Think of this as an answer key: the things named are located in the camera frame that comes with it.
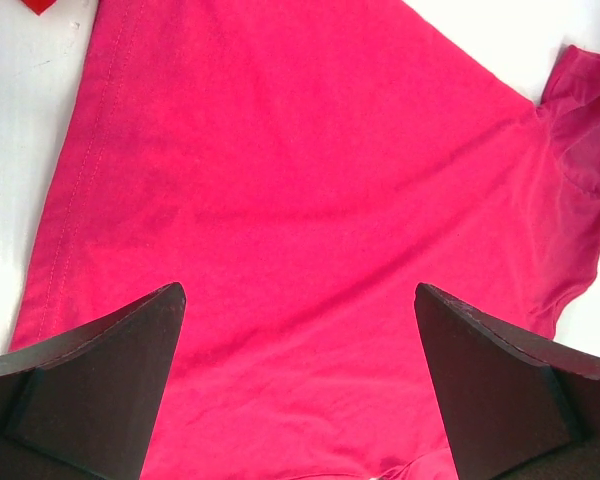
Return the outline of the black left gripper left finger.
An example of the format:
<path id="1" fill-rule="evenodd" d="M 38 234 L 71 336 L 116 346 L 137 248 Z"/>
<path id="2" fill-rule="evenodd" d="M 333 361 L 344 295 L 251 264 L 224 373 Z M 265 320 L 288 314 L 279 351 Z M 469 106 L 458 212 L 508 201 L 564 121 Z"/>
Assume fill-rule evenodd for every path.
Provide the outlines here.
<path id="1" fill-rule="evenodd" d="M 137 479 L 186 297 L 166 285 L 0 356 L 0 479 Z"/>

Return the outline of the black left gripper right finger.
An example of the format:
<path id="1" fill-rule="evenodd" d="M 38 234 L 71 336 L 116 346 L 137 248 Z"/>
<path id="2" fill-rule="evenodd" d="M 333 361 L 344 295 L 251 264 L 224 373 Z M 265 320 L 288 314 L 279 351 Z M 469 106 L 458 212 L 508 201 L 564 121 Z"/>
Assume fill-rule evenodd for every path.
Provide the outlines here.
<path id="1" fill-rule="evenodd" d="M 461 479 L 600 479 L 600 357 L 421 284 L 415 313 Z"/>

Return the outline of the crimson pink t shirt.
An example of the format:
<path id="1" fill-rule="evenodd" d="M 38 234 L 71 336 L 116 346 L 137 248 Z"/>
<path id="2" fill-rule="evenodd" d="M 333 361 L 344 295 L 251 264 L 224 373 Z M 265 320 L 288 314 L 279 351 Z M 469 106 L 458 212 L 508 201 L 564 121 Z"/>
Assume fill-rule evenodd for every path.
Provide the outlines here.
<path id="1" fill-rule="evenodd" d="M 600 54 L 533 103 L 400 1 L 103 1 L 11 345 L 179 282 L 146 479 L 453 479 L 418 284 L 552 337 Z"/>

